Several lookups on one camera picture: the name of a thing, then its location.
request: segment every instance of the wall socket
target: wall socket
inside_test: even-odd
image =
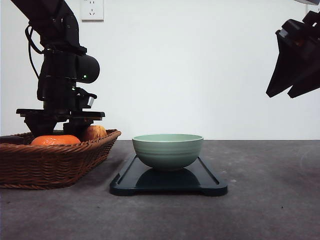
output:
[[[82,21],[103,21],[104,0],[81,0]]]
[[[306,13],[308,13],[309,11],[313,11],[316,13],[320,12],[320,6],[319,5],[307,5],[306,6]]]

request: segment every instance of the table surface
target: table surface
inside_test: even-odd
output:
[[[228,193],[115,196],[134,152],[118,140],[75,185],[0,190],[3,240],[319,240],[320,141],[204,141]]]

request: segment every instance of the tray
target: tray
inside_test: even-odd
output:
[[[139,193],[196,192],[206,196],[222,196],[228,185],[198,157],[191,165],[177,171],[158,171],[143,164],[134,154],[109,186],[117,196]]]

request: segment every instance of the wicker basket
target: wicker basket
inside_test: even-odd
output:
[[[0,144],[0,188],[56,189],[75,184],[102,163],[121,132],[107,130],[107,137],[73,145]],[[28,133],[17,134],[27,144]]]

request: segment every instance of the ceramic bowl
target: ceramic bowl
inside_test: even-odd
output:
[[[202,136],[190,134],[142,135],[132,139],[141,162],[161,171],[175,171],[192,164],[203,141]]]

